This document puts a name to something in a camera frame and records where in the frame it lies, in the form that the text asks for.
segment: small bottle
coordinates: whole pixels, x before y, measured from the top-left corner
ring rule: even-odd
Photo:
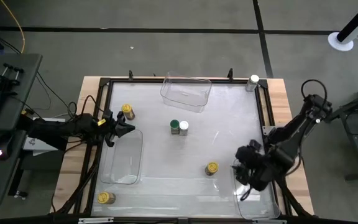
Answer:
[[[135,118],[134,111],[132,110],[132,107],[130,105],[128,105],[128,104],[123,105],[121,107],[121,110],[128,120],[133,120]]]
[[[259,82],[259,77],[257,75],[251,75],[251,77],[249,77],[248,79],[246,90],[254,91],[256,86],[258,85],[258,82]]]
[[[214,175],[219,169],[218,163],[217,162],[210,162],[206,167],[205,167],[205,173],[206,175]]]
[[[187,121],[180,121],[179,124],[179,135],[187,136],[187,131],[189,130],[189,123]]]
[[[171,120],[171,134],[179,134],[179,121],[178,120]]]
[[[116,195],[110,192],[101,192],[98,195],[98,202],[100,204],[112,204],[116,201]]]

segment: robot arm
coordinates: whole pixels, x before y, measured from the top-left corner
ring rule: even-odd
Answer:
[[[236,159],[240,165],[233,167],[236,180],[244,185],[249,184],[250,189],[258,191],[276,180],[290,201],[297,203],[282,180],[293,167],[305,136],[331,112],[330,102],[319,95],[307,96],[297,116],[286,126],[275,128],[268,134],[264,140],[264,145],[268,147],[265,155],[259,153],[260,144],[256,144],[255,140],[237,150]],[[247,195],[244,195],[241,199],[245,200],[246,197]]]
[[[33,120],[22,115],[18,129],[26,130],[30,138],[37,138],[53,147],[59,148],[67,142],[67,137],[79,137],[83,141],[95,142],[104,138],[109,147],[113,147],[115,136],[121,137],[133,130],[135,126],[125,123],[122,111],[117,114],[117,120],[112,118],[110,110],[105,111],[102,119],[90,114],[76,115],[67,122]]]

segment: white stand base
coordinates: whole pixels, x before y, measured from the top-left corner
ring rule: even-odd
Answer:
[[[353,40],[350,41],[347,44],[342,44],[336,38],[337,36],[338,36],[338,32],[333,32],[332,34],[330,34],[328,36],[328,43],[330,44],[330,46],[332,46],[336,50],[340,50],[340,51],[343,51],[343,52],[352,50],[352,48],[353,48]]]

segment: small white object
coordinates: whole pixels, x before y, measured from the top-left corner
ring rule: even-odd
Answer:
[[[179,135],[186,136],[189,129],[189,123],[187,121],[180,121],[179,123]]]
[[[247,82],[246,90],[247,91],[254,91],[256,86],[258,85],[258,82],[259,82],[259,76],[251,75],[251,77],[249,77],[249,80]]]
[[[352,50],[353,40],[347,44],[342,44],[340,43],[340,41],[338,41],[337,36],[338,36],[338,32],[333,32],[328,36],[328,43],[330,44],[330,46],[342,52],[347,52]]]

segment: desk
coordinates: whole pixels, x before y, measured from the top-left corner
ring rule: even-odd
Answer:
[[[84,77],[80,96],[78,98],[78,108],[82,108],[86,96],[92,95],[96,98],[98,94],[99,80],[101,77]],[[268,90],[270,95],[270,101],[273,109],[273,117],[276,126],[284,126],[291,119],[290,106],[288,104],[287,92],[285,90],[284,80],[282,79],[268,79]],[[104,89],[101,99],[101,108],[104,108],[104,102],[106,101],[107,88]],[[93,113],[94,103],[88,101],[85,107],[85,113]],[[67,147],[74,146],[75,143],[67,145]],[[60,169],[60,175],[58,178],[57,186],[55,189],[55,196],[53,203],[56,209],[62,207],[62,205],[68,200],[71,194],[76,189],[81,175],[81,168],[84,161],[86,145],[79,146],[70,150],[65,154],[63,158],[62,168]],[[94,151],[91,154],[90,163],[93,161]],[[310,200],[309,188],[306,181],[305,170],[301,166],[295,173],[287,177],[287,185],[296,199],[302,204],[306,211],[313,213],[313,207]],[[89,183],[84,190],[83,199],[81,203],[81,210],[86,206],[86,199],[88,198]],[[282,194],[277,189],[278,204],[282,212],[284,212],[284,204],[282,200]]]

